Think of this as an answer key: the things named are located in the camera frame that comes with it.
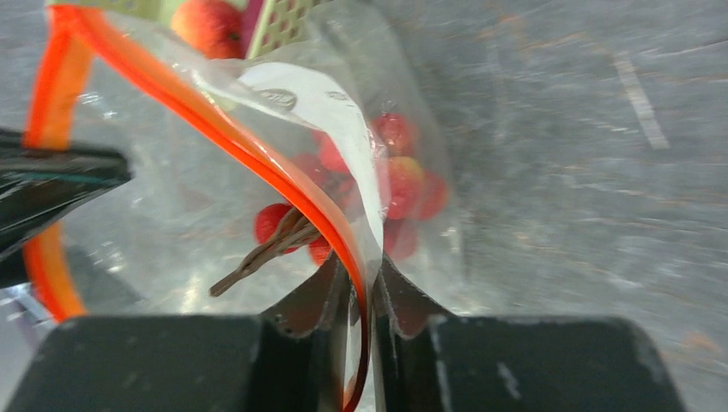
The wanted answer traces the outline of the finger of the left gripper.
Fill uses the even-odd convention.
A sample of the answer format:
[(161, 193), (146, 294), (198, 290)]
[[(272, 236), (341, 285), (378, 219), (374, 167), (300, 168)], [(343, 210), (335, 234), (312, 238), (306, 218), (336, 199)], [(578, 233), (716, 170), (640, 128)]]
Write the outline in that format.
[(22, 247), (73, 209), (132, 180), (113, 148), (75, 144), (29, 148), (18, 130), (1, 130), (1, 286), (29, 281)]

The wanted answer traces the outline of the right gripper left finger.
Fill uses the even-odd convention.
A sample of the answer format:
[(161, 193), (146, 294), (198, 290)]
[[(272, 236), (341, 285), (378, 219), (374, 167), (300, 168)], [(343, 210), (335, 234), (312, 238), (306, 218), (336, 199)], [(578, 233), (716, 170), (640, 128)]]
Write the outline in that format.
[(336, 257), (258, 315), (79, 317), (10, 411), (342, 411), (350, 284)]

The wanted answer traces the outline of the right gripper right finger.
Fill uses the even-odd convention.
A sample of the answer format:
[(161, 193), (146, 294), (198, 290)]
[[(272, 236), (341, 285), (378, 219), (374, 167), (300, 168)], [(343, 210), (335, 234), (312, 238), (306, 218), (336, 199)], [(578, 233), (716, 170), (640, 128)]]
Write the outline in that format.
[(379, 411), (682, 411), (653, 340), (612, 316), (459, 316), (389, 259), (373, 287)]

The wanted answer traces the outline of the red lychee bunch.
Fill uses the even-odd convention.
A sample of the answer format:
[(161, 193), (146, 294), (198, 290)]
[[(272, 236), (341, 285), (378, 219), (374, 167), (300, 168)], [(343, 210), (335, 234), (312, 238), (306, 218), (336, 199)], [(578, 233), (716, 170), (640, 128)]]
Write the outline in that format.
[[(379, 168), (384, 186), (379, 192), (385, 207), (384, 252), (394, 260), (409, 258), (418, 244), (416, 224), (439, 215), (451, 200), (452, 190), (445, 178), (428, 170), (414, 156), (420, 132), (401, 113), (385, 112), (371, 123), (384, 144), (385, 158)], [(349, 168), (323, 131), (314, 131), (317, 154), (295, 156), (293, 162), (312, 181), (332, 195), (345, 211), (359, 212), (360, 192)], [(238, 266), (209, 288), (219, 297), (235, 283), (247, 278), (270, 260), (305, 247), (317, 266), (333, 253), (320, 231), (291, 203), (272, 203), (260, 209), (252, 221), (257, 242)]]

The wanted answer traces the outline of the clear zip top bag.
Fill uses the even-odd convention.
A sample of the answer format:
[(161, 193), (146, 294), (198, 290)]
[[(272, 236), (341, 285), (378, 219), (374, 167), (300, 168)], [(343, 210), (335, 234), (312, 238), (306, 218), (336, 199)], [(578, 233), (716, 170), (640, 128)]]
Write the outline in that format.
[[(27, 143), (67, 149), (83, 142), (82, 115), (108, 106), (138, 177), (133, 188), (53, 224), (25, 247), (31, 282), (55, 319), (87, 313), (62, 249), (73, 230), (126, 227), (136, 217), (176, 227), (177, 235), (147, 225), (130, 235), (155, 265), (159, 280), (149, 287), (159, 291), (171, 278), (164, 258), (180, 255), (186, 241), (211, 257), (222, 227), (274, 192), (331, 240), (366, 318), (385, 258), (412, 276), (429, 271), (427, 285), (439, 294), (461, 288), (459, 203), (444, 136), (376, 9), (353, 1), (318, 6), (308, 24), (312, 39), (251, 60), (208, 60), (161, 24), (107, 9), (66, 1), (46, 9), (50, 38)], [(416, 251), (403, 260), (384, 252), (385, 149), (371, 123), (385, 112), (415, 123), (415, 158), (452, 190), (439, 215), (417, 222)], [(317, 154), (316, 130), (353, 175), (359, 212), (337, 206), (294, 164), (296, 155)]]

